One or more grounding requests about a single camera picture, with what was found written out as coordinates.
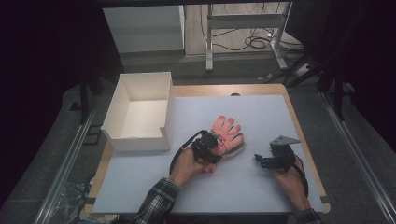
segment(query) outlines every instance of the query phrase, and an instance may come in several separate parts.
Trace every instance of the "shirt cuff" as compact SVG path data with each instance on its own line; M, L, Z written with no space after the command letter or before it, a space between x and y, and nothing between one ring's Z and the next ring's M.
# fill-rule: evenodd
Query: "shirt cuff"
M322 223L320 217L313 208L294 213L298 224L301 223Z
M163 177L158 183L157 187L162 189L162 191L166 192L166 194L170 195L171 197L176 198L178 193L181 191L181 186L179 186L177 183L172 181L169 178Z

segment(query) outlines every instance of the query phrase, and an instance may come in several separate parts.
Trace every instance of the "dark background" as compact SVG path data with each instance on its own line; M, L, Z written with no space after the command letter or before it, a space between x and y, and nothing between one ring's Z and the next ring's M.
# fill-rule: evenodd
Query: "dark background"
M331 52L354 10L350 3L337 3L330 8L318 39L331 43L322 52ZM393 150L395 9L394 1L371 3L340 63L345 80L356 89L353 103ZM44 141L63 93L83 76L116 76L122 66L100 7L2 1L0 22L3 203Z
M123 69L100 7L0 4L3 204L55 121L64 92L82 77L115 76Z

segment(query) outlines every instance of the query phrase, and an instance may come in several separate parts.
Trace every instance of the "metal rod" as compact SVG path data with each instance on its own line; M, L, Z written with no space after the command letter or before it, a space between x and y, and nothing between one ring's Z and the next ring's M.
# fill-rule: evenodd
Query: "metal rod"
M78 132L72 144L70 145L70 148L67 151L66 156L64 157L64 161L61 164L54 180L52 181L47 196L44 199L43 203L41 204L40 210L38 211L37 216L35 217L35 222L34 222L35 224L47 224L50 222L50 217L53 212L53 209L59 200L62 187L64 186L64 183L66 182L67 177L69 176L70 171L73 168L74 162L79 153L81 145L84 141L85 135L88 131L88 128L91 125L92 118L96 111L97 105L98 105L97 96L93 96L91 102L91 110L90 110L91 112L87 117L86 122L80 124L78 128Z
M206 72L213 71L212 5L207 5Z
M346 147L349 150L350 155L358 166L358 169L361 171L361 175L366 181L366 184L369 187L370 191L373 193L375 200L377 201L380 209L382 210L382 213L384 214L388 223L395 224L396 209L393 201L389 197L382 183L376 177L375 173L370 167L370 164L364 158L363 154L361 153L361 149L359 148L358 144L356 143L345 123L341 121L333 111L332 100L330 99L328 93L320 92L319 96L323 100L327 111L329 112L329 115L332 118L333 123L335 124L335 127L337 128L338 132L346 143Z
M274 48L279 49L280 39L282 38L283 31L285 30L286 21L288 20L291 2L286 3L285 8L282 12L282 17L280 18L279 28L277 29Z

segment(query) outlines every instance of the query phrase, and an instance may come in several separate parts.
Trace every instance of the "plastic bag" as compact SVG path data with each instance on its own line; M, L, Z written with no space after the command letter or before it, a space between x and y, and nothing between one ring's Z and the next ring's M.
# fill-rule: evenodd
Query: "plastic bag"
M81 198L83 190L83 184L66 182L59 201L51 214L49 224L70 224L75 222L79 208L83 205Z

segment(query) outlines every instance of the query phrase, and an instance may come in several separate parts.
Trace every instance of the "aluminum rail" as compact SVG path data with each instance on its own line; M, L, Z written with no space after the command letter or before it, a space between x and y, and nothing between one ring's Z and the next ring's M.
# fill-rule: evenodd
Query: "aluminum rail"
M376 177L375 173L370 167L370 164L364 158L363 154L361 153L361 149L359 148L346 124L341 121L335 114L333 110L332 100L330 99L329 94L327 92L320 92L319 96L323 100L327 111L329 112L330 117L332 118L332 121L337 128L337 131L343 138L350 155L358 166L358 169L361 171L361 175L366 181L366 184L369 187L370 191L373 193L376 202L382 210L382 213L384 214L389 224L395 224L396 210L393 201L389 197L382 183Z
M79 150L81 149L81 145L84 142L85 135L87 134L87 131L91 125L98 101L98 97L93 96L90 106L90 114L88 115L86 122L79 126L78 132L72 144L70 145L66 156L64 157L64 161L61 164L54 180L52 181L49 192L47 193L47 196L41 204L40 210L35 217L35 224L47 224L50 222L53 209L60 198L60 193L64 183L66 182L67 177L69 177L70 171L72 170L76 157L79 153Z

